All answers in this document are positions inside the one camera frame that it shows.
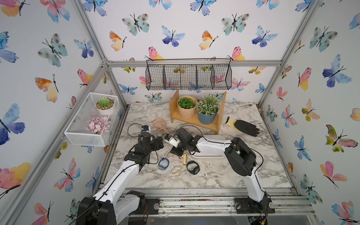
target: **blue pot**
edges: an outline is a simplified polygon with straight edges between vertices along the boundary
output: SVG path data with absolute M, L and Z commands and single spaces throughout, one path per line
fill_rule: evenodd
M 208 115 L 205 115 L 205 114 L 202 114 L 201 112 L 199 112 L 198 113 L 199 121 L 200 121 L 200 123 L 205 124 L 205 125 L 211 124 L 214 121 L 216 114 L 217 114 L 217 112 L 213 115 L 208 116 Z

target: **marble table surface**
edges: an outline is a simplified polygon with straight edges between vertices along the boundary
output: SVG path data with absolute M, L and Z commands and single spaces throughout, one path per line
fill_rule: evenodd
M 260 129 L 260 134 L 253 137 L 236 130 L 225 124 L 227 117 L 241 119 L 255 124 Z M 127 134 L 127 128 L 132 123 L 149 125 L 151 133 L 155 136 L 164 137 L 165 132 L 151 124 L 155 119 L 162 117 L 167 122 L 167 129 L 172 134 L 181 126 L 186 125 L 183 121 L 170 121 L 169 103 L 132 103 L 127 114 L 119 142 L 114 152 L 108 173 L 105 178 L 107 183 L 111 177 L 120 168 L 125 155 L 129 149 L 137 143 L 137 138 L 132 138 Z M 184 127 L 193 136 L 200 135 L 199 130 L 194 127 Z M 215 131 L 198 127 L 202 133 L 215 134 Z M 133 125 L 129 129 L 131 136 L 136 136 L 140 132 L 139 125 Z M 235 136 L 240 137 L 250 148 L 260 152 L 264 157 L 264 163 L 258 169 L 258 178 L 263 188 L 288 188 L 291 184 L 286 176 L 284 168 L 280 162 L 279 156 L 275 150 L 274 144 L 269 132 L 254 103 L 226 103 L 224 107 L 224 116 L 220 127 L 219 135 L 226 140 L 232 140 Z M 170 151 L 171 145 L 164 142 L 164 148 L 157 151 L 159 160 Z M 142 170 L 135 176 L 128 188 L 245 188 L 245 183 L 241 176 L 235 173 L 228 160 L 225 158 L 216 160 L 197 160 L 200 166 L 200 172 L 196 175 L 190 174 L 186 167 L 177 174 L 171 174 L 170 171 L 175 166 L 183 166 L 183 160 L 172 155 L 168 157 L 169 167 L 162 171 L 158 165 L 145 165 Z M 155 153 L 150 156 L 150 162 L 156 162 Z M 256 162 L 260 165 L 262 159 L 256 153 Z

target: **white wire basket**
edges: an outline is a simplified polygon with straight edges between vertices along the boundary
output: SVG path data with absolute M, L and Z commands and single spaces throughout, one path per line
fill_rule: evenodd
M 99 116 L 96 102 L 104 97 L 114 100 L 111 112 L 108 115 L 101 115 L 102 117 L 108 117 L 107 122 L 110 122 L 110 128 L 108 132 L 102 130 L 100 134 L 94 134 L 92 131 L 87 131 L 86 128 L 89 121 Z M 80 109 L 76 112 L 71 123 L 66 128 L 64 134 L 70 142 L 75 145 L 105 147 L 114 126 L 113 122 L 116 118 L 114 115 L 117 115 L 119 108 L 117 96 L 90 92 L 86 96 L 85 101 L 81 104 Z

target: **black glove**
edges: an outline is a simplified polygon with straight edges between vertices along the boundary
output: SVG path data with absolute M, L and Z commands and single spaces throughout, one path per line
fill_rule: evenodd
M 234 120 L 233 118 L 228 117 L 226 124 L 254 137 L 257 137 L 259 134 L 259 129 L 256 128 L 256 125 L 243 120 Z

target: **black watch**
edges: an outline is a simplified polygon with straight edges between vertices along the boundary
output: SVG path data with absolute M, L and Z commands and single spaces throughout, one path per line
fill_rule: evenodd
M 189 170 L 189 165 L 190 164 L 196 164 L 196 167 L 193 169 L 193 170 Z M 199 171 L 200 171 L 200 167 L 199 167 L 199 164 L 195 161 L 189 161 L 187 164 L 186 164 L 186 169 L 189 171 L 189 173 L 191 173 L 192 175 L 195 175 L 197 174 Z

